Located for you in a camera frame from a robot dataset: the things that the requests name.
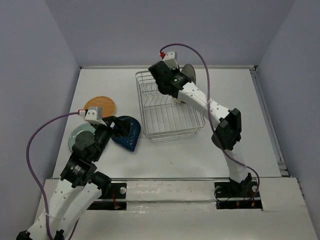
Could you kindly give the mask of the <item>cream plate with black patch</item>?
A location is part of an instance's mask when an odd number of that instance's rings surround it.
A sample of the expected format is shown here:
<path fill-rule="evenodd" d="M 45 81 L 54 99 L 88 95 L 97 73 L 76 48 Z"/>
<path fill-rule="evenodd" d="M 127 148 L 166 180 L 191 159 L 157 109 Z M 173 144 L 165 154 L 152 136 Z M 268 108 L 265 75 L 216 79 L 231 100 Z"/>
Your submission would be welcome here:
<path fill-rule="evenodd" d="M 176 103 L 176 104 L 184 104 L 185 102 L 177 99 L 177 98 L 173 98 L 173 102 Z"/>

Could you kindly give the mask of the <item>grey reindeer pattern plate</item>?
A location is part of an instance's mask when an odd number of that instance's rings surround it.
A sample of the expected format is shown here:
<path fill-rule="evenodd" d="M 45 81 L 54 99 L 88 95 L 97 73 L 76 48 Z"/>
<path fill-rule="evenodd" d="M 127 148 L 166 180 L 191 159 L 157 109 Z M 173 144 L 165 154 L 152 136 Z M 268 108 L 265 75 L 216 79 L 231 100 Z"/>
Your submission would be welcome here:
<path fill-rule="evenodd" d="M 182 67 L 181 72 L 186 75 L 194 84 L 196 84 L 196 72 L 191 64 Z"/>

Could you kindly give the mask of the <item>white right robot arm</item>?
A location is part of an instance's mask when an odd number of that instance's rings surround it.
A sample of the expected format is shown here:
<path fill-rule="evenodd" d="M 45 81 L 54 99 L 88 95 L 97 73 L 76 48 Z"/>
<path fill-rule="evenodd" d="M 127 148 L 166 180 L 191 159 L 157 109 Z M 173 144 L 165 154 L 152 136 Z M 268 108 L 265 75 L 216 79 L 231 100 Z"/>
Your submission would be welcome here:
<path fill-rule="evenodd" d="M 211 98 L 207 99 L 207 95 L 196 86 L 196 72 L 191 64 L 182 69 L 171 69 L 161 60 L 148 70 L 161 94 L 188 104 L 213 125 L 211 139 L 224 152 L 229 170 L 229 188 L 235 196 L 246 193 L 249 189 L 245 181 L 248 171 L 244 168 L 239 145 L 242 131 L 240 111 L 236 108 L 230 110 Z"/>

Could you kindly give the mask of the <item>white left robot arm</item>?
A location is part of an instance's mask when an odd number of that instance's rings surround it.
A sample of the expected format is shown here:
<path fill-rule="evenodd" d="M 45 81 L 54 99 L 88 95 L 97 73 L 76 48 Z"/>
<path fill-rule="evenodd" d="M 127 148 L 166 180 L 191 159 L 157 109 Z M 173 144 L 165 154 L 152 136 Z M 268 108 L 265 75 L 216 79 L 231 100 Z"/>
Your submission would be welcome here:
<path fill-rule="evenodd" d="M 112 192 L 112 180 L 97 170 L 97 162 L 110 140 L 133 152 L 141 127 L 130 116 L 86 119 L 90 130 L 74 136 L 71 155 L 51 198 L 38 184 L 43 195 L 44 210 L 18 240 L 70 240 L 80 217 L 97 199 Z"/>

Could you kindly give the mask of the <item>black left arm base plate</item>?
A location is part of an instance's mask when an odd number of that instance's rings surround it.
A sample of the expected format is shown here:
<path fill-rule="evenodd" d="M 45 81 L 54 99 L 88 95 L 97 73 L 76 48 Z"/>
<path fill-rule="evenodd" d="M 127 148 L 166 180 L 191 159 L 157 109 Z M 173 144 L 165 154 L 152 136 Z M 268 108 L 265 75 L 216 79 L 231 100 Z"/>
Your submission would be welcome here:
<path fill-rule="evenodd" d="M 125 211 L 127 209 L 127 183 L 112 182 L 109 191 L 104 192 L 87 210 Z"/>

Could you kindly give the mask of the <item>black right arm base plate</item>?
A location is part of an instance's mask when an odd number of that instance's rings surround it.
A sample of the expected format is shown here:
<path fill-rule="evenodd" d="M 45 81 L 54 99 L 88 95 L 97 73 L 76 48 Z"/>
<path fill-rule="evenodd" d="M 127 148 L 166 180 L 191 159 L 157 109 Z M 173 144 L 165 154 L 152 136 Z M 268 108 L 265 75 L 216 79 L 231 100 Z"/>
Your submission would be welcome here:
<path fill-rule="evenodd" d="M 263 209 L 260 193 L 256 195 L 257 183 L 249 184 L 248 190 L 243 193 L 235 193 L 230 188 L 231 183 L 221 181 L 214 183 L 214 197 L 217 210 Z"/>

